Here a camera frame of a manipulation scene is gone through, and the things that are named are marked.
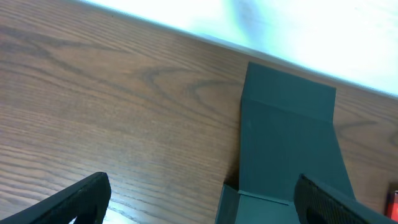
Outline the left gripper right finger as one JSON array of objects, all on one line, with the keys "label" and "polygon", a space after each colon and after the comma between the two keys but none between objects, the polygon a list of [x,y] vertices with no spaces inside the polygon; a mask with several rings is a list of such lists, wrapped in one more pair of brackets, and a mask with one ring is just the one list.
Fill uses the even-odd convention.
[{"label": "left gripper right finger", "polygon": [[394,224],[323,182],[301,174],[294,188],[294,205],[301,224]]}]

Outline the dark green gift box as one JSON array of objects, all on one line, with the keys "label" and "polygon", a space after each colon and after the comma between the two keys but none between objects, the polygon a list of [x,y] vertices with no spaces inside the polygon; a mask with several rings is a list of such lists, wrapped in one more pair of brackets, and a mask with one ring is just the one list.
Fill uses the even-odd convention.
[{"label": "dark green gift box", "polygon": [[333,127],[335,96],[331,86],[249,63],[241,96],[239,180],[224,184],[217,223],[297,223],[300,174],[354,197]]}]

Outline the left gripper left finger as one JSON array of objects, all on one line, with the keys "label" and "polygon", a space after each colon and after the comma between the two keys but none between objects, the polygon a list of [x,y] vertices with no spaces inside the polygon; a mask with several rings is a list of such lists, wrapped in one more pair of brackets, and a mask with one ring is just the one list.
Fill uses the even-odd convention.
[{"label": "left gripper left finger", "polygon": [[110,198],[107,173],[95,172],[1,224],[102,224]]}]

